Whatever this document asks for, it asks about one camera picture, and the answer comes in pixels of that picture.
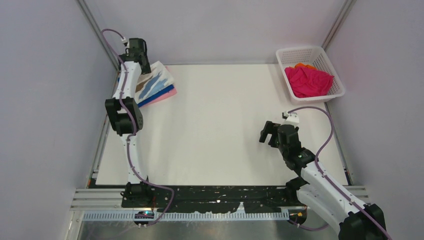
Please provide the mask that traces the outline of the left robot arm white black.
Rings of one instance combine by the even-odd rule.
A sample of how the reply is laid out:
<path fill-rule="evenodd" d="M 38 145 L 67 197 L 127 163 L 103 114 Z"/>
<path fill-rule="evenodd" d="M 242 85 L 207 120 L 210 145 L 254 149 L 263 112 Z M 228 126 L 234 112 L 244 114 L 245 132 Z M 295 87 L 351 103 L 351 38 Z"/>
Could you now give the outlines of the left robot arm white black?
<path fill-rule="evenodd" d="M 105 100 L 110 125 L 120 137 L 127 161 L 127 183 L 122 196 L 123 208 L 142 208 L 152 205 L 152 187 L 141 164 L 137 134 L 143 129 L 143 115 L 135 100 L 139 77 L 150 73 L 147 43 L 142 38 L 130 38 L 125 43 L 125 53 L 119 55 L 121 73 L 116 92 Z"/>

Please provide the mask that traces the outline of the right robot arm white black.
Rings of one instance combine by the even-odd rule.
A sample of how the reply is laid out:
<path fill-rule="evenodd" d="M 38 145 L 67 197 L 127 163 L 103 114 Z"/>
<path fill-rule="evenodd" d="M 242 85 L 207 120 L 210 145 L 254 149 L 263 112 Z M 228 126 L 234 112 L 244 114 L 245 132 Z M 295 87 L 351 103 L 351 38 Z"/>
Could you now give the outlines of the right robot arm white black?
<path fill-rule="evenodd" d="M 277 148 L 296 178 L 285 184 L 285 198 L 291 205 L 300 203 L 316 212 L 335 231 L 340 240 L 387 240 L 382 209 L 367 204 L 338 183 L 316 156 L 303 147 L 299 128 L 291 124 L 266 121 L 259 142 Z"/>

